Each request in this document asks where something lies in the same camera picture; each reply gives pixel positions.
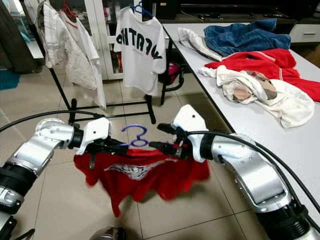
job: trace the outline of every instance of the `white cabinet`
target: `white cabinet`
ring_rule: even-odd
[[[103,80],[123,78],[121,53],[114,52],[116,42],[117,12],[140,0],[85,0],[90,27],[94,29],[93,42],[100,56]]]
[[[290,37],[292,43],[319,43],[320,24],[296,24]]]

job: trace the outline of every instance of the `white table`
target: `white table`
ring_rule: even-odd
[[[227,100],[223,96],[222,90],[217,87],[215,80],[198,73],[200,67],[212,61],[179,43],[179,27],[190,29],[199,36],[204,36],[203,29],[210,25],[213,23],[164,24],[163,26],[173,45],[184,58],[212,103],[219,109],[231,130],[247,134],[277,154],[294,170],[317,202],[320,203],[320,103],[315,103],[314,116],[306,124],[284,129],[278,119],[258,105],[254,103],[242,105]],[[229,23],[215,25],[228,26]],[[297,69],[300,71],[301,77],[320,82],[320,68],[295,52],[292,54],[297,62]],[[310,215],[320,225],[319,214],[293,178],[288,176],[288,179],[302,203],[307,206]]]

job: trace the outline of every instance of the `white cloth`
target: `white cloth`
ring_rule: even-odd
[[[189,49],[199,51],[201,54],[216,60],[222,61],[223,57],[213,50],[209,49],[206,45],[205,39],[190,29],[178,27],[178,36],[180,43]]]
[[[158,95],[158,74],[166,70],[165,37],[160,22],[155,17],[141,22],[130,7],[121,9],[113,50],[121,51],[123,84]]]
[[[233,71],[227,69],[224,65],[217,69],[202,67],[199,73],[216,79],[219,87],[224,88],[224,84],[240,82],[252,90],[254,95],[247,99],[243,104],[255,102],[261,108],[268,111],[276,118],[281,119],[281,125],[284,128],[293,128],[305,124],[311,119],[315,112],[314,101],[299,88],[281,80],[270,79],[276,89],[277,97],[267,100],[266,93],[259,82],[245,71]],[[229,98],[229,89],[224,89],[223,94],[227,93]]]
[[[38,6],[36,22],[38,31],[43,38],[43,46],[46,51],[46,65],[48,68],[59,67],[65,69],[71,83],[85,88],[85,98],[92,97],[100,107],[105,108],[106,100],[103,88],[99,85],[99,89],[97,89],[97,83],[99,82],[97,79],[101,79],[98,76],[100,74],[99,72],[101,72],[100,63],[99,60],[96,59],[98,54],[97,51],[93,51],[93,43],[90,43],[91,39],[89,34],[87,33],[88,35],[86,36],[86,33],[83,32],[86,31],[85,28],[79,19],[77,19],[77,24],[79,25],[77,35],[81,41],[81,48],[59,16],[59,13],[50,5],[50,2],[45,0],[42,3],[43,4],[39,4]],[[43,25],[41,25],[40,20],[42,7]],[[92,61],[88,60],[85,48],[91,49],[88,58],[91,58],[90,60]]]
[[[62,10],[59,12],[59,15],[68,28],[71,36],[80,47],[81,51],[85,53],[93,70],[96,89],[84,88],[84,97],[92,98],[97,105],[105,109],[107,103],[102,82],[100,57],[97,53],[94,43],[92,42],[88,31],[78,18],[76,18],[76,23],[73,23],[69,20],[65,12],[63,12]]]

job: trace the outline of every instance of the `red t-shirt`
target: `red t-shirt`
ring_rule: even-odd
[[[286,49],[269,49],[264,51],[237,52],[219,62],[205,65],[216,69],[224,65],[234,71],[257,71],[268,79],[278,79],[296,86],[308,94],[316,102],[320,102],[320,82],[300,78],[299,72],[294,69],[296,60]]]
[[[126,156],[97,153],[94,169],[89,169],[90,158],[87,153],[75,155],[74,164],[85,174],[89,186],[102,183],[116,217],[121,214],[120,202],[129,195],[140,202],[149,190],[155,190],[162,199],[171,200],[189,191],[194,181],[210,176],[207,161],[183,160],[159,150],[129,149]]]

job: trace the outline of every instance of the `white t-shirt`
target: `white t-shirt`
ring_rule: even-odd
[[[106,97],[101,76],[100,58],[94,46],[94,43],[92,42],[88,31],[85,29],[78,18],[76,18],[76,22],[72,22],[62,10],[60,10],[59,15],[62,21],[65,23],[65,26],[69,30],[73,39],[89,60],[90,66],[93,71],[93,75],[91,77],[95,79],[96,89],[84,88],[83,95],[86,99],[93,99],[96,104],[105,109]]]
[[[121,51],[123,84],[145,94],[158,94],[158,74],[166,70],[164,29],[153,17],[139,21],[130,7],[119,12],[114,51]]]

